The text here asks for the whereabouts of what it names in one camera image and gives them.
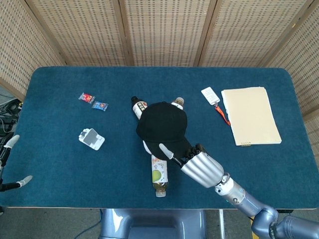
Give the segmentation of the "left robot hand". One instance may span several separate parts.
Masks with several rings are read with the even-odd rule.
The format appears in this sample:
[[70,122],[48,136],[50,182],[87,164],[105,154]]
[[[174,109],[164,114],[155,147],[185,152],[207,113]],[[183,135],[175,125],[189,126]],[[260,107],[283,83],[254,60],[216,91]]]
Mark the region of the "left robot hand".
[[5,183],[5,184],[3,183],[2,174],[4,171],[4,167],[6,166],[6,163],[12,148],[18,142],[18,140],[19,140],[19,135],[13,136],[11,139],[9,139],[6,142],[6,144],[0,150],[0,191],[1,192],[21,188],[25,186],[27,183],[29,183],[33,178],[32,175],[28,175],[24,179],[17,182]]

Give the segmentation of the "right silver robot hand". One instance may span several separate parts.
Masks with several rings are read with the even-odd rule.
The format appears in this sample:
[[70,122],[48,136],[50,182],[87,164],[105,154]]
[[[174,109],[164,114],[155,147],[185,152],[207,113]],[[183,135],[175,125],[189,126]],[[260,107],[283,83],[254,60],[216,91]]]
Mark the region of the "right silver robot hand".
[[175,157],[164,144],[159,144],[164,155],[176,163],[182,172],[204,186],[205,188],[225,184],[229,175],[224,172],[222,165],[213,159],[201,144],[196,144],[186,152],[186,161]]

